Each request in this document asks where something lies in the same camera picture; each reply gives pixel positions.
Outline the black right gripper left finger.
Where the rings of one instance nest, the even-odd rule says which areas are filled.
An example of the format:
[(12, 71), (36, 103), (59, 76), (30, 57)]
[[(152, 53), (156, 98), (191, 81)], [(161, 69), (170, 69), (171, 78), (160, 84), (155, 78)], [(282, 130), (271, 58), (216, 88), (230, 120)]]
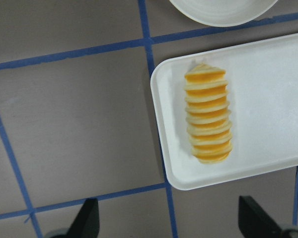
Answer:
[(87, 199), (72, 225), (70, 226), (68, 238), (97, 238), (99, 234), (99, 207), (96, 198)]

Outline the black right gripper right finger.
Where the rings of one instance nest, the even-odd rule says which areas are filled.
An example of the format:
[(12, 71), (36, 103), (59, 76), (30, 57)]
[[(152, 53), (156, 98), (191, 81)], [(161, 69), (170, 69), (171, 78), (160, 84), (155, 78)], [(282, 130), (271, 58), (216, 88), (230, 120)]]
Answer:
[(239, 197), (238, 227), (244, 238), (288, 237), (288, 234), (251, 196)]

